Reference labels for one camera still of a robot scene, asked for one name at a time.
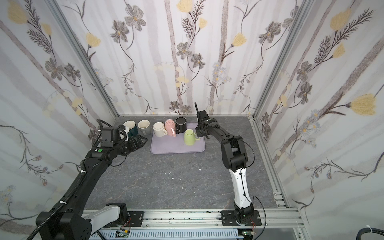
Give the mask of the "black ceramic mug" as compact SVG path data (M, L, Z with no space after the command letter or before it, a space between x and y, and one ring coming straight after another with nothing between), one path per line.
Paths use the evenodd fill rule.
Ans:
M184 133L187 128L187 119L185 117L178 117L175 120L176 134Z

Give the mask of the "grey ceramic mug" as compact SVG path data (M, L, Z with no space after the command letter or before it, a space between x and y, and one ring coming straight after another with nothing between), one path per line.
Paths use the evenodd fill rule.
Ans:
M139 121L138 128L140 129L143 136L148 136L151 134L151 123L148 120Z

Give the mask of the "light green ceramic mug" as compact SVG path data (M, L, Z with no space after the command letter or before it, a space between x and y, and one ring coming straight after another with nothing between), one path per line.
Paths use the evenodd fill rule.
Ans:
M184 142L187 146L193 146L199 140L200 138L197 137L197 134L192 129L187 129L184 132Z

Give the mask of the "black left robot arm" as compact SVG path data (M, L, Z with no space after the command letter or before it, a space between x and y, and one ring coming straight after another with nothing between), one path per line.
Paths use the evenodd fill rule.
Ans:
M120 137L97 140L84 160L81 170L63 197L48 212L41 212L37 227L28 236L32 240L37 234L43 240L87 240L98 231L96 222L83 218L85 205L103 173L118 156L127 157L142 148L148 139L137 135L128 141Z

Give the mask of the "dark green ceramic mug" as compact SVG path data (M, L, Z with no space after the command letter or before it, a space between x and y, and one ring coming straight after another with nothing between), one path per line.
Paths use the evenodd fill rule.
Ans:
M136 123L132 120L126 121L125 123L123 123L123 126L125 127L127 137L135 137L139 134L138 127Z

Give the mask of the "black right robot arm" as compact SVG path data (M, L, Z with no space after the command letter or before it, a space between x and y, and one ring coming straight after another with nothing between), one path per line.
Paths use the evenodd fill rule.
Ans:
M215 118L210 118L205 110L199 111L197 103L195 103L195 108L198 119L197 136L199 138L212 136L221 144L222 162L231 175L234 188L236 222L243 226L247 223L254 224L255 208L246 179L248 162L246 143L241 136L235 136L221 127L219 122Z

